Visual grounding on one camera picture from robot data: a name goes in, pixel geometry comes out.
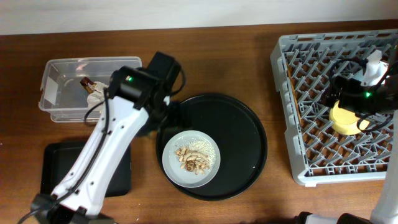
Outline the food scraps and rice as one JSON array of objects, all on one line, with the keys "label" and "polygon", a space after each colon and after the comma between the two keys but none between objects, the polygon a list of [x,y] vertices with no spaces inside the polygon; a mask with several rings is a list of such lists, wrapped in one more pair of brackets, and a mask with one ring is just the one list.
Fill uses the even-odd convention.
[{"label": "food scraps and rice", "polygon": [[216,162],[215,148],[206,140],[194,140],[187,145],[180,146],[175,155],[180,168],[196,175],[205,175]]}]

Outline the wooden chopstick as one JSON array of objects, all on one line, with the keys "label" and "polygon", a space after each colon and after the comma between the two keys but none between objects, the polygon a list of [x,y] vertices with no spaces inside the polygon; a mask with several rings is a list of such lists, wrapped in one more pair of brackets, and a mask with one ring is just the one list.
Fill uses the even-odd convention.
[{"label": "wooden chopstick", "polygon": [[292,88],[294,105],[295,105],[296,112],[297,112],[297,117],[298,117],[298,123],[299,123],[300,127],[302,127],[303,123],[302,123],[302,119],[301,119],[301,115],[300,115],[300,111],[299,111],[299,105],[297,103],[297,93],[295,91],[294,82],[293,82],[293,78],[292,78],[292,68],[289,65],[287,65],[287,76],[288,76],[288,78],[290,80],[290,85],[291,85],[291,88]]}]

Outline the yellow bowl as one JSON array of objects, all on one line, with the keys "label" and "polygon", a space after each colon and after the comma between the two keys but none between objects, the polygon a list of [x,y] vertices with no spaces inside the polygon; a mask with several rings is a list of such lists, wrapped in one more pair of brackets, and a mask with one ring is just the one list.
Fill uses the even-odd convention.
[{"label": "yellow bowl", "polygon": [[364,120],[360,123],[359,128],[357,124],[359,118],[354,112],[340,108],[339,101],[337,101],[330,110],[329,120],[333,122],[332,128],[343,135],[354,135],[360,133],[369,126],[369,121]]}]

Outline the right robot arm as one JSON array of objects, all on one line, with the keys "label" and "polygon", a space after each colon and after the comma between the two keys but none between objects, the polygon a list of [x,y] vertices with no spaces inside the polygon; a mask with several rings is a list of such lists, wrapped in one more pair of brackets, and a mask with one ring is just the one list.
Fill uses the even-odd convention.
[{"label": "right robot arm", "polygon": [[389,166],[381,196],[376,207],[372,210],[370,219],[367,220],[350,213],[344,213],[339,218],[330,218],[309,212],[301,212],[293,219],[292,223],[397,223],[397,110],[394,112],[393,121],[394,137]]}]

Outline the gold snack wrapper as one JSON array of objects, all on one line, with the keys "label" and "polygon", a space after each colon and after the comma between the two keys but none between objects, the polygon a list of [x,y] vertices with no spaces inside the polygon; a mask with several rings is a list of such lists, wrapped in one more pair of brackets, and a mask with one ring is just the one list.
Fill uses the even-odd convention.
[{"label": "gold snack wrapper", "polygon": [[96,83],[91,81],[88,77],[83,77],[80,80],[80,85],[89,93],[92,94],[95,91]]}]

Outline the white napkin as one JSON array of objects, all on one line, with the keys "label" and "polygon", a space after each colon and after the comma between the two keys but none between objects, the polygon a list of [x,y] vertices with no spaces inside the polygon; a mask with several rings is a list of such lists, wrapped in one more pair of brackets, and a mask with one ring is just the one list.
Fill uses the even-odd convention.
[{"label": "white napkin", "polygon": [[94,82],[94,90],[93,93],[90,93],[87,97],[88,107],[92,108],[98,103],[104,101],[104,93],[103,90],[108,88],[108,86],[102,82]]}]

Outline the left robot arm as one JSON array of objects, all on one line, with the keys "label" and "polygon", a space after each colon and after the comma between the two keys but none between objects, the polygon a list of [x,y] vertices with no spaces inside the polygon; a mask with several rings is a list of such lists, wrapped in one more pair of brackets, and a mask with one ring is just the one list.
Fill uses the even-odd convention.
[{"label": "left robot arm", "polygon": [[136,135],[161,126],[170,111],[173,85],[183,75],[173,57],[156,52],[146,68],[121,67],[103,90],[103,109],[78,159],[50,195],[38,194],[30,212],[39,223],[114,223],[103,215],[108,185]]}]

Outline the grey plate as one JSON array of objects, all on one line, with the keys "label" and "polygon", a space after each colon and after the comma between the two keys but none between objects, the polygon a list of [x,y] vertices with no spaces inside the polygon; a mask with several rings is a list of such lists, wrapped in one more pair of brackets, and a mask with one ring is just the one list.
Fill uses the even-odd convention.
[{"label": "grey plate", "polygon": [[[187,172],[181,169],[180,163],[175,155],[175,151],[180,146],[187,145],[188,143],[199,139],[208,141],[216,151],[215,165],[205,175],[196,175],[194,172]],[[218,145],[209,135],[200,131],[183,131],[176,134],[167,142],[162,153],[162,166],[166,176],[171,182],[185,188],[197,188],[209,183],[210,180],[215,177],[220,168],[220,164],[221,154]]]}]

